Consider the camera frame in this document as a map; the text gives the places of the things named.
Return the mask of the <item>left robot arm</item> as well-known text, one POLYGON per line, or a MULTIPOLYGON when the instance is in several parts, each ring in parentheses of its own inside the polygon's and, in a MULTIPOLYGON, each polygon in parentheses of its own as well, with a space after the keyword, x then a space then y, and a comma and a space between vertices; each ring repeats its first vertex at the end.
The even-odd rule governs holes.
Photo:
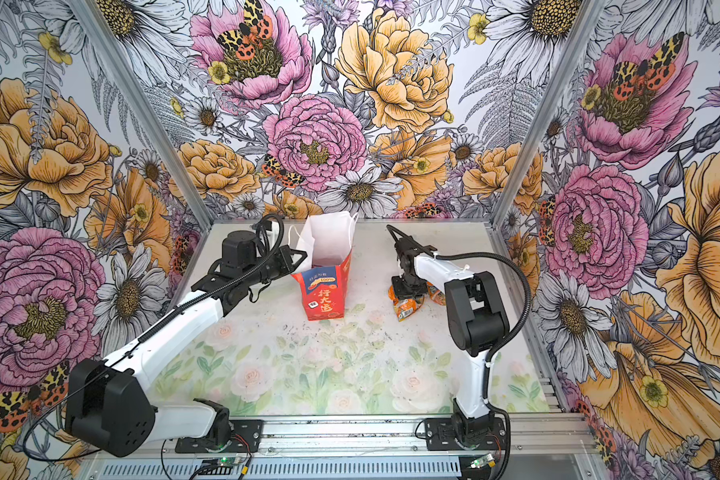
POLYGON ((170 439, 211 451, 226 448, 233 436, 228 408, 200 398, 157 406, 147 392, 192 341, 251 298, 253 286, 293 274, 307 257, 281 245, 253 260, 216 260, 183 303, 148 330, 104 359, 84 360, 71 370, 64 432, 116 457, 170 439))

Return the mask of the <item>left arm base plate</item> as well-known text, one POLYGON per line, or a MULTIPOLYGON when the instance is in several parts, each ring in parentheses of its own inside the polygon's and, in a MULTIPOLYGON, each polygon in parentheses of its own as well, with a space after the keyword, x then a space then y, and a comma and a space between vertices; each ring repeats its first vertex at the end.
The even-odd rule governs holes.
POLYGON ((174 447, 179 454, 257 453, 262 440, 262 420, 231 420, 214 425, 200 438, 180 438, 174 447))

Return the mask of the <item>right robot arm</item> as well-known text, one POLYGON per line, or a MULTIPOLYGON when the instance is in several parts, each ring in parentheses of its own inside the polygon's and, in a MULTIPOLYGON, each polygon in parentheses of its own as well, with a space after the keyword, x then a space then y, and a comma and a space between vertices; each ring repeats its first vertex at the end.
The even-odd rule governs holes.
POLYGON ((389 297, 402 321, 415 313, 427 298, 446 307, 448 332, 455 346, 467 355, 466 378, 453 399, 451 424, 436 427, 429 422, 431 450, 451 444, 476 448, 504 434, 505 422, 489 405, 492 357, 511 338, 510 322, 494 275, 459 266, 457 260, 485 258, 509 267, 510 259, 489 252, 442 255, 429 245, 390 225, 402 273, 391 278, 389 297))

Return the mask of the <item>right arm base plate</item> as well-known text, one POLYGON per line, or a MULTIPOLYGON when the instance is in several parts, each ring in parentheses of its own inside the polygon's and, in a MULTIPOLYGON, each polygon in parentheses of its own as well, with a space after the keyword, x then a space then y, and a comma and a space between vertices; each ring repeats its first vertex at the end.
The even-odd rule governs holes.
POLYGON ((465 419, 458 415, 423 421, 428 451, 498 451, 507 449, 510 429, 500 416, 465 419))

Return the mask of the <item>red paper gift bag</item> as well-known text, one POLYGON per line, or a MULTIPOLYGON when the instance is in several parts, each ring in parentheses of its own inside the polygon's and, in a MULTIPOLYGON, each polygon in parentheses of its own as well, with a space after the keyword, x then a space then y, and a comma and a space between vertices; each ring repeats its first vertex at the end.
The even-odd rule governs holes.
POLYGON ((292 277, 297 281, 308 321, 344 317, 358 214, 348 211, 309 217, 296 249, 307 254, 292 277))

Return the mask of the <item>orange snack packet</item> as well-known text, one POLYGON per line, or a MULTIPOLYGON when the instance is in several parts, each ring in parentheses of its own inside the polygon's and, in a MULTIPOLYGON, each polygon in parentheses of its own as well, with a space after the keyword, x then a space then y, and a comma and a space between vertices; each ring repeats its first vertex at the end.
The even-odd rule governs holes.
POLYGON ((392 301, 395 316, 399 322, 404 321, 416 313, 424 303, 425 296, 418 295, 410 298, 399 298, 393 286, 388 289, 389 299, 392 301))
POLYGON ((446 305, 446 298, 442 291, 440 291, 436 286, 434 286, 431 283, 427 284, 428 288, 428 295, 432 302, 445 306, 446 305))

